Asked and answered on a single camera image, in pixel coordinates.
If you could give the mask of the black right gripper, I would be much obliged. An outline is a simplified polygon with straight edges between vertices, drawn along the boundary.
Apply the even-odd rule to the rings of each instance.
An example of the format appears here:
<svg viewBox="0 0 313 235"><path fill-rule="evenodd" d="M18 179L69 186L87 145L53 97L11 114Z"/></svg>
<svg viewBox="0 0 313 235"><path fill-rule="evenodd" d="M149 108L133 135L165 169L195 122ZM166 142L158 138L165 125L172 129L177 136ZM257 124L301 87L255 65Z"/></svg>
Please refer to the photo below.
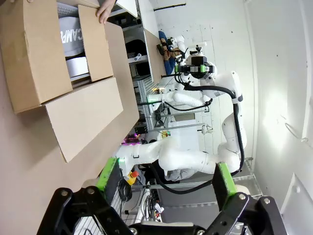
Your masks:
<svg viewBox="0 0 313 235"><path fill-rule="evenodd" d="M204 73L206 72L206 58L204 56L190 57L183 67L180 65L175 66L175 73Z"/></svg>

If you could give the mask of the person's left hand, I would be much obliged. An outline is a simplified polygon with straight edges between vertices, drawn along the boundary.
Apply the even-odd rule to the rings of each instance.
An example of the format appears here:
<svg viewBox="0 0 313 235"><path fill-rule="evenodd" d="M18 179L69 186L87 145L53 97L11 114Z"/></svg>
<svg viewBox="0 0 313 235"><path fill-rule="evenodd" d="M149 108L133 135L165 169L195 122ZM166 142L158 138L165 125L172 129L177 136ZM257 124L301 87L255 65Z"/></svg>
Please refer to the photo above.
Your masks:
<svg viewBox="0 0 313 235"><path fill-rule="evenodd" d="M105 24L110 13L116 4L116 0L103 0L99 9L96 12L96 16L101 24Z"/></svg>

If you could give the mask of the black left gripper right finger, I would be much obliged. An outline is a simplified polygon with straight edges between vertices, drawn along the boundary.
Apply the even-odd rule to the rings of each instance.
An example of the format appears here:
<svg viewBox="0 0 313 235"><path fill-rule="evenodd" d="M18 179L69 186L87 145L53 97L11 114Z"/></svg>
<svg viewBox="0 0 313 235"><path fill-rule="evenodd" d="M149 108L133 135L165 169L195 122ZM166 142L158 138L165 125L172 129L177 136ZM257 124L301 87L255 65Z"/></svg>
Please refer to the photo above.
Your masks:
<svg viewBox="0 0 313 235"><path fill-rule="evenodd" d="M208 235L228 235L237 223L243 223L252 235L287 234L274 198L254 199L238 191L226 163L216 164L212 186L220 213L206 230Z"/></svg>

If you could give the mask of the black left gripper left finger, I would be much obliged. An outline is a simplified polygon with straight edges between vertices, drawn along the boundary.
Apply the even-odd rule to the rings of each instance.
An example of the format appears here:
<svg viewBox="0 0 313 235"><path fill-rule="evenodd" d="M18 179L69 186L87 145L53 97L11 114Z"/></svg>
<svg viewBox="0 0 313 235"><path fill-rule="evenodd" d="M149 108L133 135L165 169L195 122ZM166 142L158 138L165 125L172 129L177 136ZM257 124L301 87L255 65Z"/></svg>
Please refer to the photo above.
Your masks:
<svg viewBox="0 0 313 235"><path fill-rule="evenodd" d="M130 228L111 206L121 170L116 158L109 158L95 186L73 192L55 190L37 231L38 235L73 235L80 220L91 217L106 235L131 235Z"/></svg>

